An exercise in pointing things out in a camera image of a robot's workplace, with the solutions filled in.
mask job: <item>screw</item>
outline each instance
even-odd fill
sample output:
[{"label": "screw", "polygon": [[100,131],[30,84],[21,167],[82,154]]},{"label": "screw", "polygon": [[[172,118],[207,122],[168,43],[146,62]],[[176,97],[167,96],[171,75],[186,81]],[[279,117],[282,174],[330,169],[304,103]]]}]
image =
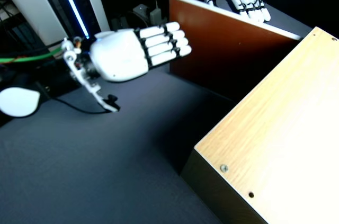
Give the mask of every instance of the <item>screw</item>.
[{"label": "screw", "polygon": [[226,173],[226,172],[228,171],[228,166],[225,165],[225,164],[222,164],[222,165],[220,166],[220,170],[221,170],[223,173]]}]

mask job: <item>wood grain surface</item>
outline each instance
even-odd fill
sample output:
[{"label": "wood grain surface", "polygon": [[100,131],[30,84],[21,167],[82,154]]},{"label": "wood grain surface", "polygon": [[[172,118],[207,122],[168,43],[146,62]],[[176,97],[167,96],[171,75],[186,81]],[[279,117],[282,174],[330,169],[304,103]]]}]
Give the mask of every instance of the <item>wood grain surface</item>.
[{"label": "wood grain surface", "polygon": [[239,102],[300,37],[196,0],[169,0],[169,18],[185,31],[189,56],[171,72]]},{"label": "wood grain surface", "polygon": [[339,41],[313,29],[194,149],[268,223],[339,223]]}]

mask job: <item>led light strip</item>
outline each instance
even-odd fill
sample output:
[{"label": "led light strip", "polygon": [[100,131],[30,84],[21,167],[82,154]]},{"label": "led light strip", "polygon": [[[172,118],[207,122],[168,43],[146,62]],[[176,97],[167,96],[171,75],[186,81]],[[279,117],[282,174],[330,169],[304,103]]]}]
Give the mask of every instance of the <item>led light strip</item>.
[{"label": "led light strip", "polygon": [[86,27],[85,27],[85,25],[84,25],[83,20],[82,20],[81,17],[80,17],[79,11],[78,11],[78,9],[77,9],[76,6],[75,6],[74,1],[73,1],[73,0],[68,0],[68,1],[69,1],[70,5],[71,5],[71,7],[72,7],[72,9],[73,9],[73,12],[74,12],[76,18],[78,19],[78,22],[79,22],[79,24],[80,24],[80,26],[81,26],[81,29],[83,30],[85,36],[88,37],[87,29],[86,29]]}]

